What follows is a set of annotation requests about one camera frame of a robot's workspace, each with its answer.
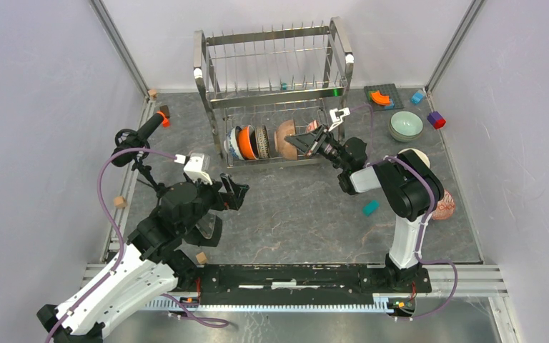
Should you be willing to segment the brown patterned bowl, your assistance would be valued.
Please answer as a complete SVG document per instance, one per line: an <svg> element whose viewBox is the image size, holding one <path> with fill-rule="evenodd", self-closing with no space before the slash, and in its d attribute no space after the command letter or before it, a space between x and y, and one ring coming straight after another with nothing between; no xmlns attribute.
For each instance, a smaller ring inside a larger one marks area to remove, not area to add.
<svg viewBox="0 0 549 343"><path fill-rule="evenodd" d="M289 119L282 122L274 133L274 143L277 153L286 160L298 160L297 148L285 140L288 136L296 134L296 126L294 119Z"/></svg>

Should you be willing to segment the black white patterned bowl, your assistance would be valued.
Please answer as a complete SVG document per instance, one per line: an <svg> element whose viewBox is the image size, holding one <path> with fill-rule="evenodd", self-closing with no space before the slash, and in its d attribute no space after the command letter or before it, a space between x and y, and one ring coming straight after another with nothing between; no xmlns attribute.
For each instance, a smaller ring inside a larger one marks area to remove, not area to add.
<svg viewBox="0 0 549 343"><path fill-rule="evenodd" d="M258 156L260 159L270 158L269 138L265 125L255 129L255 138L257 143Z"/></svg>

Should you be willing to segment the blue white porcelain bowl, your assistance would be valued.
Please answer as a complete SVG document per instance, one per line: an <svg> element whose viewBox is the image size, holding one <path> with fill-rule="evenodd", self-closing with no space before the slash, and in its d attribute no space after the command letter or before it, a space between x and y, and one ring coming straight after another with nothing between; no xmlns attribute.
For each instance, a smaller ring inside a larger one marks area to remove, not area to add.
<svg viewBox="0 0 549 343"><path fill-rule="evenodd" d="M235 126L230 129L225 136L224 147L228 154L230 154L234 159L244 161L244 157L241 153L237 138L241 132L240 126Z"/></svg>

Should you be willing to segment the orange bowl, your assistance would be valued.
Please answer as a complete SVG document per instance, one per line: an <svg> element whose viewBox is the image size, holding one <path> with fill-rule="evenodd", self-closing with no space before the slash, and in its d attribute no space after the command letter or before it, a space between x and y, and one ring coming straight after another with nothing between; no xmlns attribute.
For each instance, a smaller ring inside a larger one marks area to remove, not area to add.
<svg viewBox="0 0 549 343"><path fill-rule="evenodd" d="M252 136L254 135L254 127L251 125L241 128L237 135L237 144L240 153L244 160L257 160L258 156L252 144Z"/></svg>

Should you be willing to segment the steel two-tier dish rack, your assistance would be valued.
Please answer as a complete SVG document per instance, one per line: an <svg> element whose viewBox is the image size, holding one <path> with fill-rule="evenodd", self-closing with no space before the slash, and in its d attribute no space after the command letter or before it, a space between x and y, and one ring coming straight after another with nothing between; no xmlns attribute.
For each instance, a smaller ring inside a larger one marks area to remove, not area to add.
<svg viewBox="0 0 549 343"><path fill-rule="evenodd" d="M273 151L268 159L237 160L224 147L235 126L265 125L269 137L294 119L303 132L313 120L347 106L355 56L344 21L299 24L259 31L193 35L193 74L215 149L230 169L289 166ZM287 90L281 90L287 83Z"/></svg>

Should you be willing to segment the pale green ceramic bowl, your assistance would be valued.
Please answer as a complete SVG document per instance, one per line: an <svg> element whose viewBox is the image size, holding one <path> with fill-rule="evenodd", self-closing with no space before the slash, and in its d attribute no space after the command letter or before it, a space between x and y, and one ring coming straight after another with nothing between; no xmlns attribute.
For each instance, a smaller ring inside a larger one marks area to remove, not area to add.
<svg viewBox="0 0 549 343"><path fill-rule="evenodd" d="M388 131L391 135L391 137L398 142L410 142L418 139L422 136L423 130L419 131L416 134L406 135L398 132L394 127L389 126Z"/></svg>

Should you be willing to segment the blue zigzag patterned bowl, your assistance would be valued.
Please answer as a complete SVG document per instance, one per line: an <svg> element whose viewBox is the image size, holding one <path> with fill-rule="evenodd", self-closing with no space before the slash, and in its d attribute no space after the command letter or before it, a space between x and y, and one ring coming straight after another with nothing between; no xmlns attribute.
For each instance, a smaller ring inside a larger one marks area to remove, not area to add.
<svg viewBox="0 0 549 343"><path fill-rule="evenodd" d="M432 219L434 220L446 220L449 219L454 211L456 205L452 194L448 191L444 191L443 198L437 203L435 211L432 213Z"/></svg>

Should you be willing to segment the red white patterned bowl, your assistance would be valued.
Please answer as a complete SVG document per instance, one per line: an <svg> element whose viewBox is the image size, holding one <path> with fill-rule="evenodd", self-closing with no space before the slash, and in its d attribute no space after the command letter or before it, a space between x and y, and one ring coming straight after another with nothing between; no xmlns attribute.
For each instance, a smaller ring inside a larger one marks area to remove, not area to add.
<svg viewBox="0 0 549 343"><path fill-rule="evenodd" d="M318 120L313 120L313 121L311 121L311 122L306 126L305 132L306 132L306 133L309 133L309 132L311 132L311 131L314 131L314 130L316 130L319 126L320 126L320 123L318 122Z"/></svg>

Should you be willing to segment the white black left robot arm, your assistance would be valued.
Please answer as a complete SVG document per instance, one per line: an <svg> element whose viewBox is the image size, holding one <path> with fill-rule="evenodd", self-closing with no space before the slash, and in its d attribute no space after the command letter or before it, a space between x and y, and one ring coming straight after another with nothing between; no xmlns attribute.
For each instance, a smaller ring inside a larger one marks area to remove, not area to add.
<svg viewBox="0 0 549 343"><path fill-rule="evenodd" d="M238 210L249 191L222 173L218 182L187 178L167 187L149 216L85 287L59 305L46 304L37 313L48 332L47 342L103 342L119 324L154 298L177 289L191 289L196 264L182 251L182 242L215 247L222 220L214 219L210 237L199 224L210 211Z"/></svg>

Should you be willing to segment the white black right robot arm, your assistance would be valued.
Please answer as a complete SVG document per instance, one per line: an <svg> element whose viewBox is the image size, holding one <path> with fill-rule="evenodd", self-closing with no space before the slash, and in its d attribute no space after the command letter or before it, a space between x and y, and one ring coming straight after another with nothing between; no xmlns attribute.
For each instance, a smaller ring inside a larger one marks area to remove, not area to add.
<svg viewBox="0 0 549 343"><path fill-rule="evenodd" d="M420 263L425 228L444 187L429 166L414 150L367 162L367 144L350 137L344 142L334 138L325 125L305 134L289 135L285 141L306 156L318 154L340 169L338 183L349 195L380 189L394 211L395 235L387 255L386 286L401 292L412 284L410 268Z"/></svg>

